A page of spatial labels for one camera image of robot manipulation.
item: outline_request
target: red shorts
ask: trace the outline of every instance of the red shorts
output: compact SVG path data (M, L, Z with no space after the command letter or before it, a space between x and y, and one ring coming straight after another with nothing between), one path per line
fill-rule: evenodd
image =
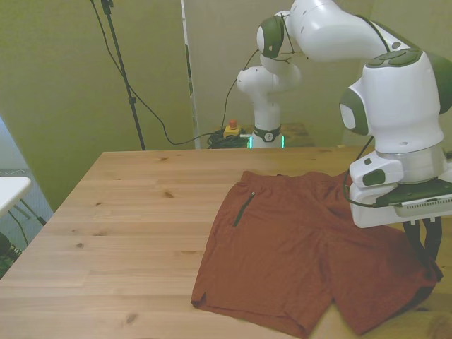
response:
M213 224L195 307L307 337L334 301L362 334L427 297L437 267L391 227L360 229L343 176L243 174Z

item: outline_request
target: wood knot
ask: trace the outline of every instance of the wood knot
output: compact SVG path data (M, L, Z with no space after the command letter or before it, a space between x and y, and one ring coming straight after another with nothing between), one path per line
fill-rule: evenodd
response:
M432 319L429 326L429 337L431 339L451 339L452 325L445 316L437 316Z
M165 195L165 198L174 199L174 196L169 191L165 191L163 194Z
M95 237L105 237L108 233L106 231L100 231L98 233L93 234Z
M138 314L136 313L129 314L126 319L126 324L131 325L136 321L136 319L138 319Z

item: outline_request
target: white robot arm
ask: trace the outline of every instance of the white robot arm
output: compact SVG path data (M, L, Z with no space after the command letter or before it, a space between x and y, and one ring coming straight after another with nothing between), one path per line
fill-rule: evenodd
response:
M262 66L238 77L254 104L254 147L280 147L280 110L268 94L301 81L284 57L284 41L318 62L371 59L340 103L345 127L376 139L376 151L350 166L355 223L373 227L452 214L452 169L439 126L439 114L452 107L450 61L332 0L296 0L290 11L262 23L257 40Z

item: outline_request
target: wooden tabletop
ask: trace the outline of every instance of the wooden tabletop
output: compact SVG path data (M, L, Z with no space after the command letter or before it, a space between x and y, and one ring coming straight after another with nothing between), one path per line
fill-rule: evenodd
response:
M105 153L0 280L1 339L283 339L194 309L215 214L244 170L339 174L356 148ZM452 223L444 279L368 339L452 338ZM332 306L312 338L355 338Z

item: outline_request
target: waistband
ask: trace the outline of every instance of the waistband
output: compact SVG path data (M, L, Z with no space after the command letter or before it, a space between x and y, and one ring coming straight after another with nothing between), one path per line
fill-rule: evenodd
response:
M279 186L288 179L296 178L290 178L285 175L278 176L260 175L253 172L245 171L242 175L242 178L240 179L240 182L251 185L253 187L272 187Z

